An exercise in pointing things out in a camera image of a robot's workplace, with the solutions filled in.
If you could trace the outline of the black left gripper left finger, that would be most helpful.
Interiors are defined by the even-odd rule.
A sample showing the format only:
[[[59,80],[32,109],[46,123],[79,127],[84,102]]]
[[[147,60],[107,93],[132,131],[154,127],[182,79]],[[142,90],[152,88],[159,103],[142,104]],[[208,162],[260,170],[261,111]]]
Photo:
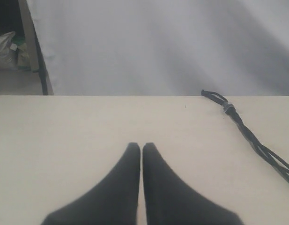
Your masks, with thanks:
[[[135,225],[141,150],[131,142],[113,169],[90,191],[50,213],[44,225]]]

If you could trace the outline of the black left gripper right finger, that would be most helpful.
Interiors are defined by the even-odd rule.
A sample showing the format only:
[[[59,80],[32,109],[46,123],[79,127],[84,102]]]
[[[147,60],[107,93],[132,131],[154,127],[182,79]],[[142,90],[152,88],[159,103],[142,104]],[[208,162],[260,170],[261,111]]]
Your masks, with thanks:
[[[241,225],[240,217],[193,190],[169,167],[154,143],[142,150],[149,225]]]

